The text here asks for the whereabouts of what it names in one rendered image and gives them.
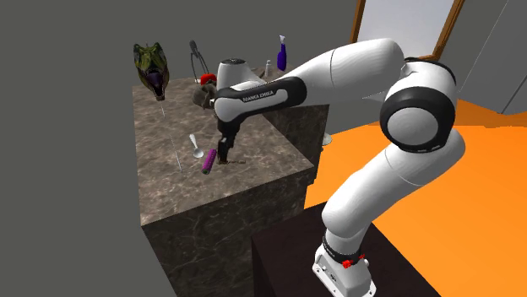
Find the silver spoon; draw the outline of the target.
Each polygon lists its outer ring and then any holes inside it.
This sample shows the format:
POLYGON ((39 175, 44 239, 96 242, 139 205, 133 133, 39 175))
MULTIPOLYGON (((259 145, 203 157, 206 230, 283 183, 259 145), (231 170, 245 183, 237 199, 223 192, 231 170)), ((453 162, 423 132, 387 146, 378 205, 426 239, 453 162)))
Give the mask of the silver spoon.
POLYGON ((202 158, 204 156, 204 151, 198 147, 195 135, 190 134, 189 139, 193 145, 193 157, 197 159, 202 158))

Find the wooden framed window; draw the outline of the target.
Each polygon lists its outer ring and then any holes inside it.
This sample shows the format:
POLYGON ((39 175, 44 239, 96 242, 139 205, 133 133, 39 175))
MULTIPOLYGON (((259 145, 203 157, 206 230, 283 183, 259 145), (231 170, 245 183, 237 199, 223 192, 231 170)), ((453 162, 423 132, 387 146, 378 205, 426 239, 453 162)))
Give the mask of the wooden framed window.
POLYGON ((407 57, 437 61, 465 0, 356 0, 350 42, 395 40, 407 57))

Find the dark robot stand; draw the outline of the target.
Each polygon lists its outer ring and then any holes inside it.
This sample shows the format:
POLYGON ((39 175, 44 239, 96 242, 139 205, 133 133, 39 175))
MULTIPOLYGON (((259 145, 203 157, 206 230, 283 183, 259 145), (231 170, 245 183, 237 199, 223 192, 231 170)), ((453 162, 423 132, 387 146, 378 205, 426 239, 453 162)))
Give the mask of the dark robot stand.
MULTIPOLYGON (((334 297, 312 271, 324 205, 252 236, 254 297, 334 297)), ((372 297, 441 297, 375 225, 362 242, 377 291, 372 297)))

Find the brown plush figure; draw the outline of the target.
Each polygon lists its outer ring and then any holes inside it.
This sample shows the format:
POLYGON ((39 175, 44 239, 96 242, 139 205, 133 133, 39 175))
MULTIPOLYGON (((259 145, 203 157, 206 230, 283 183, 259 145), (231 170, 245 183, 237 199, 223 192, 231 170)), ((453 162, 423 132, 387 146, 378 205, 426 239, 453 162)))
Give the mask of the brown plush figure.
POLYGON ((215 82, 197 85, 193 91, 192 102, 203 109, 212 109, 210 101, 216 98, 216 94, 217 88, 215 82))

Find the purple cylinder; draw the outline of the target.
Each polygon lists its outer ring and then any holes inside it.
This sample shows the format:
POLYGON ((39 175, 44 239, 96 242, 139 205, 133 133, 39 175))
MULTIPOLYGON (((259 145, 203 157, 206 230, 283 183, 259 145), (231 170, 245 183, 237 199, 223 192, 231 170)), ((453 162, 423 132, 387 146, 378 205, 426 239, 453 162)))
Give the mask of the purple cylinder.
POLYGON ((209 150, 201 170, 203 174, 208 175, 211 172, 216 155, 217 151, 214 148, 209 150))

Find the blue spray bottle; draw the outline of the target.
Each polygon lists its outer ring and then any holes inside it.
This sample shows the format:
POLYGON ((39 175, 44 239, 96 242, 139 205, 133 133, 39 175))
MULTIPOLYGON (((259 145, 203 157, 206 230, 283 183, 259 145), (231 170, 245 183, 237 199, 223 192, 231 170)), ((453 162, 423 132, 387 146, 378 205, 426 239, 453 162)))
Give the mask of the blue spray bottle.
POLYGON ((280 36, 280 51, 277 54, 277 68, 280 71, 285 71, 287 66, 287 55, 286 55, 286 46, 285 46, 285 36, 280 36))

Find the brown marble counter block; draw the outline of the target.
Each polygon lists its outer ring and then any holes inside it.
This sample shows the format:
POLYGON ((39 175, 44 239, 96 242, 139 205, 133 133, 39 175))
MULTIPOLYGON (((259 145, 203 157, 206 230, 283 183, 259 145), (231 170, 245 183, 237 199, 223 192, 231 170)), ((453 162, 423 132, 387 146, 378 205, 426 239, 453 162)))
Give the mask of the brown marble counter block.
POLYGON ((329 109, 296 107, 243 122, 226 164, 202 172, 195 148, 220 139, 191 78, 166 99, 133 87, 140 224, 177 297, 252 297, 253 234, 298 215, 314 182, 329 109))

